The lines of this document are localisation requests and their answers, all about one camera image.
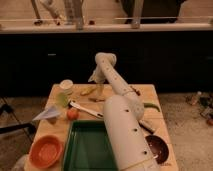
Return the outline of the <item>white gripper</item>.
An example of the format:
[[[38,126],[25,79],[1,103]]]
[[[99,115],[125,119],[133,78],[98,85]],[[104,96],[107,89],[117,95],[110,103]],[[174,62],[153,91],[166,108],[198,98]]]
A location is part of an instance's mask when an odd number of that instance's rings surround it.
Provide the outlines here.
[[[92,75],[89,77],[89,82],[95,82],[96,84],[96,98],[97,99],[103,99],[103,90],[104,90],[104,82],[106,78],[102,72],[102,70],[99,67],[96,67],[93,71]]]

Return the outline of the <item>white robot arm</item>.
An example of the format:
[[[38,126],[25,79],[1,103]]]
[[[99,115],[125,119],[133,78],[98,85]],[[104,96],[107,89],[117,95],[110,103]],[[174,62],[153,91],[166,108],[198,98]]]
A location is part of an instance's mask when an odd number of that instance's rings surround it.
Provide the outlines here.
[[[114,69],[116,55],[99,52],[95,62],[89,81],[101,84],[107,80],[114,91],[104,102],[103,119],[118,170],[160,171],[138,123],[144,115],[144,104]]]

